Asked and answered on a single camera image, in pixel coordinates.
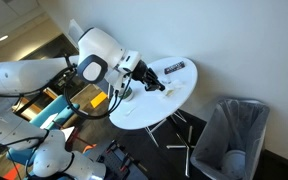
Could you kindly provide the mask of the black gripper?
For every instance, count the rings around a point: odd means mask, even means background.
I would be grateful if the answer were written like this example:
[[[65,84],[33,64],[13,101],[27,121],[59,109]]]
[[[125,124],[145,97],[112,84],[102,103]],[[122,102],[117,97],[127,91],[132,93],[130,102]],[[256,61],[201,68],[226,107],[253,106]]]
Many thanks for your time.
[[[151,68],[148,68],[146,63],[142,60],[138,62],[133,70],[132,79],[144,84],[145,91],[155,91],[158,87],[160,91],[165,90],[165,86],[158,82],[158,77],[155,72]]]

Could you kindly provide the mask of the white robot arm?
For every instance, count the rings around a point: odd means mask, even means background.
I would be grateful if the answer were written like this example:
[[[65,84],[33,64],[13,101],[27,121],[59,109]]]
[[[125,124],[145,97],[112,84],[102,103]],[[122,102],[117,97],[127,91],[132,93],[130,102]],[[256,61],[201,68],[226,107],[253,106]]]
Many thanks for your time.
[[[13,104],[25,95],[38,95],[57,76],[74,68],[78,77],[90,84],[102,80],[116,91],[125,77],[145,85],[147,91],[164,90],[154,71],[136,51],[123,48],[104,31],[92,27],[78,39],[79,56],[70,60],[22,60],[0,63],[0,144],[15,150],[35,148],[33,173],[42,178],[57,173],[76,180],[92,180],[106,175],[106,166],[77,151],[65,150],[65,136],[60,130],[45,130],[12,112]]]

